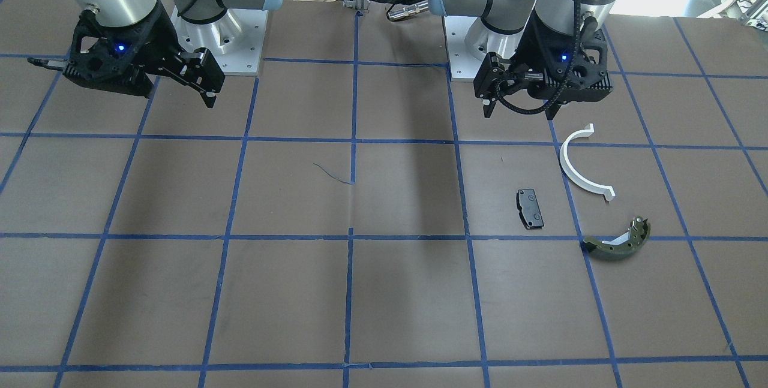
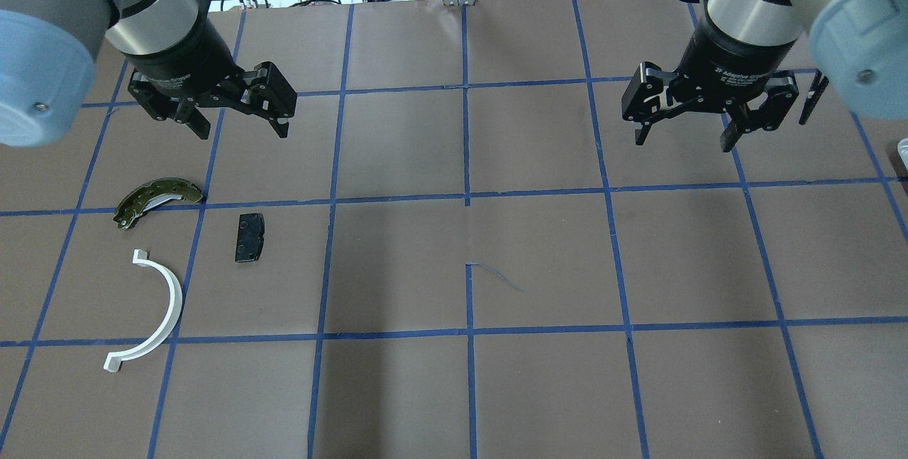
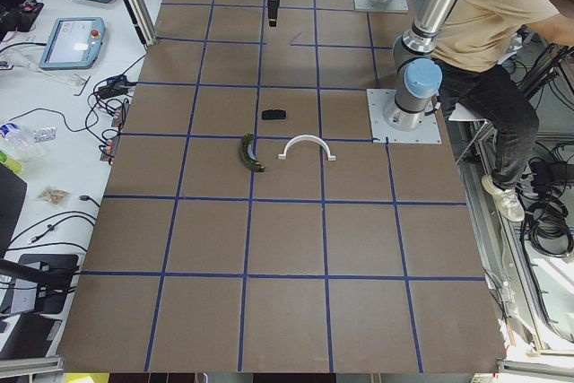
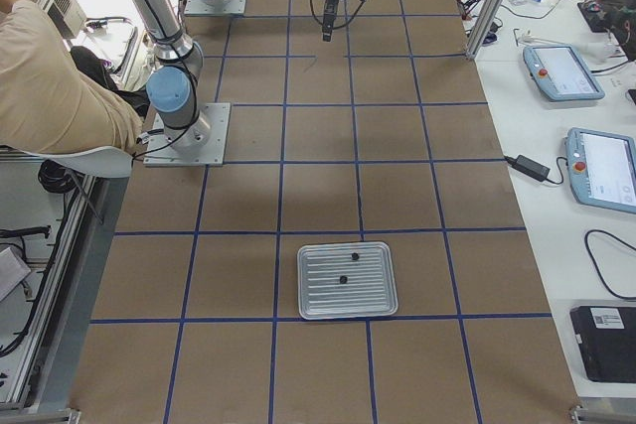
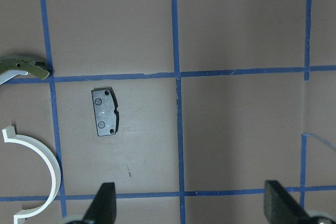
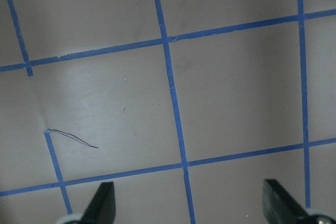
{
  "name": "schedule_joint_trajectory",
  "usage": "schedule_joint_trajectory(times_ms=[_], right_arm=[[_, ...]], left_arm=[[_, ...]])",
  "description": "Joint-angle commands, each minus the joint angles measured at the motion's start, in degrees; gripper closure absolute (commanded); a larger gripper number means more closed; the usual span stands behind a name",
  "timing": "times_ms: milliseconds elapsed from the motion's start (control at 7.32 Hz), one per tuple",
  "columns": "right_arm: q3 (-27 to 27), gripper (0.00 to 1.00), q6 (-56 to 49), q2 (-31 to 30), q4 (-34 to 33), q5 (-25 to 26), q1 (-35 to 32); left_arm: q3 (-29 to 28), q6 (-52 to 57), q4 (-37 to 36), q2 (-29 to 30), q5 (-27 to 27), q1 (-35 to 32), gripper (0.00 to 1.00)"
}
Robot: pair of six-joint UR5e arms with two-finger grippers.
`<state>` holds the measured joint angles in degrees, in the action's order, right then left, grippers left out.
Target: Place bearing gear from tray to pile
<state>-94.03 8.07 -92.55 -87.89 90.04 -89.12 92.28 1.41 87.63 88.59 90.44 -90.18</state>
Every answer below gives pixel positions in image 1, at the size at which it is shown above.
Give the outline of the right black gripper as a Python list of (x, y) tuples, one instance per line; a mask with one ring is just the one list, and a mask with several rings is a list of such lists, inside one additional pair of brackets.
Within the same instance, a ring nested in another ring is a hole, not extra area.
[(206, 107), (214, 107), (225, 74), (205, 47), (187, 52), (161, 1), (142, 21), (110, 28), (85, 9), (75, 26), (63, 76), (90, 89), (150, 97), (149, 74), (192, 87)]

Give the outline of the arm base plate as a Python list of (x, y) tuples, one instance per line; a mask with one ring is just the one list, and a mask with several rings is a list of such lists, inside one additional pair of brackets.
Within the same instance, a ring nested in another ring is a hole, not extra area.
[(227, 76), (258, 76), (269, 11), (228, 9), (222, 19), (205, 25), (186, 22), (174, 8), (171, 21), (188, 52), (208, 49)]
[(522, 32), (500, 34), (486, 27), (480, 17), (445, 16), (445, 42), (452, 81), (472, 82), (488, 52), (502, 58), (515, 54)]

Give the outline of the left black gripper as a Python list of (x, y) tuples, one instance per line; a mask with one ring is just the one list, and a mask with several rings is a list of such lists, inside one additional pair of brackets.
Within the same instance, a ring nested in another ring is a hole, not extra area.
[(565, 79), (569, 63), (574, 66), (564, 91), (557, 101), (545, 103), (546, 120), (553, 121), (565, 103), (606, 98), (613, 85), (607, 71), (607, 42), (598, 20), (588, 16), (585, 28), (576, 35), (578, 49), (574, 51), (573, 32), (557, 32), (534, 15), (513, 57), (501, 58), (489, 52), (473, 80), (474, 94), (482, 99), (484, 118), (491, 118), (499, 92), (511, 95), (524, 89), (532, 98), (549, 100)]

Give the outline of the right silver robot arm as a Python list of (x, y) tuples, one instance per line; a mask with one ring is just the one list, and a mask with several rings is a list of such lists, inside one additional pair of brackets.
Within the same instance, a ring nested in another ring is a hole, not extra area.
[(175, 0), (176, 17), (161, 0), (75, 0), (80, 16), (65, 61), (28, 58), (88, 89), (148, 97), (150, 76), (191, 87), (213, 107), (225, 81), (217, 56), (246, 30), (235, 10), (274, 11), (283, 0)]

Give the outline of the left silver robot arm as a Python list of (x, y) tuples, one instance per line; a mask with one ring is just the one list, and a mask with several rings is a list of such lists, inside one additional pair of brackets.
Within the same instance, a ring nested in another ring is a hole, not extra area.
[(480, 60), (473, 90), (490, 118), (497, 104), (553, 120), (571, 102), (613, 90), (603, 24), (617, 0), (428, 0), (438, 16), (474, 17), (466, 46)]

